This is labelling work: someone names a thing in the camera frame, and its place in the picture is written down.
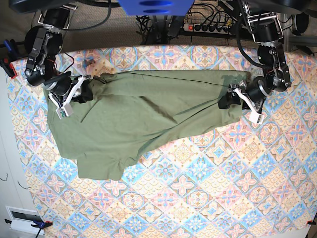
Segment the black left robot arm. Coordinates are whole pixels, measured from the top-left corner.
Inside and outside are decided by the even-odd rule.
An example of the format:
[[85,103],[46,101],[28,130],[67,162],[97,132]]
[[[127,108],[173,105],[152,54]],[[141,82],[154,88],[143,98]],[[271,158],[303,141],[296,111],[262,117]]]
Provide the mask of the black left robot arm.
[[[263,104],[273,91],[284,92],[292,85],[289,67],[286,63],[283,45],[283,31],[275,12],[262,10],[245,1],[238,1],[240,16],[236,22],[236,41],[242,56],[253,66],[263,70],[250,82],[231,83],[227,92],[218,102],[220,109],[231,105],[242,105],[244,109],[254,109],[261,113]],[[251,59],[243,50],[240,30],[246,26],[258,45],[258,62]]]

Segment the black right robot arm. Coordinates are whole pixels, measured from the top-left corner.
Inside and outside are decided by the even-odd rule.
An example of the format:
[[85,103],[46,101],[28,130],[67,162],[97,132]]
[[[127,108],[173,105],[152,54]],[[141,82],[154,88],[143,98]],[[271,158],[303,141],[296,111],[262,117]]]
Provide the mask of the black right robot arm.
[[24,77],[31,87],[41,86],[50,94],[50,99],[61,107],[66,99],[77,103],[85,103],[93,99],[90,79],[85,76],[72,77],[66,69],[57,70],[56,56],[63,46],[63,32],[68,30],[70,9],[62,6],[41,13],[38,25],[32,27],[24,40],[28,54]]

